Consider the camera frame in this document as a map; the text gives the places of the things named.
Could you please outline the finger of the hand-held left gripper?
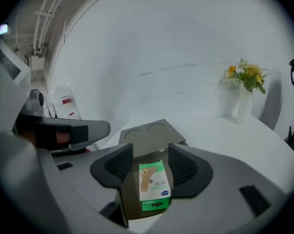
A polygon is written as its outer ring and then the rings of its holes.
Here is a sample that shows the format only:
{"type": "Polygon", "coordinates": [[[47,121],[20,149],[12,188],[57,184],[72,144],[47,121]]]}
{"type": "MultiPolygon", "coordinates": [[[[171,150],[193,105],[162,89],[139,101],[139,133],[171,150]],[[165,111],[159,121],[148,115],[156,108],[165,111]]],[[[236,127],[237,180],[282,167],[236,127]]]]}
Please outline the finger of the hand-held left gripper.
{"type": "Polygon", "coordinates": [[[51,117],[18,117],[18,135],[36,147],[50,152],[71,152],[83,149],[110,134],[107,121],[77,120],[51,117]],[[58,144],[56,131],[69,132],[71,142],[58,144]]]}

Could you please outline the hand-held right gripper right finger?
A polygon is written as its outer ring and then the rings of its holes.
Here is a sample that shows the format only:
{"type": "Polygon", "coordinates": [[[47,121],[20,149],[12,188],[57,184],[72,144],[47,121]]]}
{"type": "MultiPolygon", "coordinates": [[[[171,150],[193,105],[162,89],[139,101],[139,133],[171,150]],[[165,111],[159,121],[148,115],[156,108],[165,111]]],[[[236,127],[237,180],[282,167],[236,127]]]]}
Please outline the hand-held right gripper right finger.
{"type": "Polygon", "coordinates": [[[169,144],[170,206],[150,234],[254,234],[279,211],[285,194],[233,157],[169,144]]]}

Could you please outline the person's left hand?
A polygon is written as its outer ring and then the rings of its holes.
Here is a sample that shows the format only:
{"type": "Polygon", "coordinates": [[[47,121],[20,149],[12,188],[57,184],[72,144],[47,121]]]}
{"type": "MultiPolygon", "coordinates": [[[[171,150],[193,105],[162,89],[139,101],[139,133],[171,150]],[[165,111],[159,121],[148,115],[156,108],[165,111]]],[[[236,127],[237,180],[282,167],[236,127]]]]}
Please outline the person's left hand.
{"type": "Polygon", "coordinates": [[[71,134],[69,132],[56,131],[56,141],[58,144],[70,143],[71,134]]]}

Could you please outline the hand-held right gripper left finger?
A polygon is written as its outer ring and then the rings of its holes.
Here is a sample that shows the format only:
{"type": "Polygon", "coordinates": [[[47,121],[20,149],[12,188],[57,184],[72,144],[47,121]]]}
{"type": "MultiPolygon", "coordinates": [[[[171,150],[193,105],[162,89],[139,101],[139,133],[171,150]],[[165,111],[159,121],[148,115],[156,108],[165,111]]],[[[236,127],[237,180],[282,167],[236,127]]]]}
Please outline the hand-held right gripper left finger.
{"type": "Polygon", "coordinates": [[[57,199],[69,234],[127,234],[121,185],[133,163],[133,145],[53,157],[61,181],[57,199]]]}

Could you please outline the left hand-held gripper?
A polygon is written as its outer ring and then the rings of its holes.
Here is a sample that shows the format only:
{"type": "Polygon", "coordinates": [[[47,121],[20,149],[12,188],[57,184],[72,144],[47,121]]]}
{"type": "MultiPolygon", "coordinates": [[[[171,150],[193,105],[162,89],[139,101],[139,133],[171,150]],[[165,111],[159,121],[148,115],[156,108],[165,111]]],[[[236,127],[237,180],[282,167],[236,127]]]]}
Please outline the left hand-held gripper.
{"type": "Polygon", "coordinates": [[[31,69],[0,39],[0,132],[9,132],[19,114],[44,117],[44,97],[31,89],[31,69]]]}

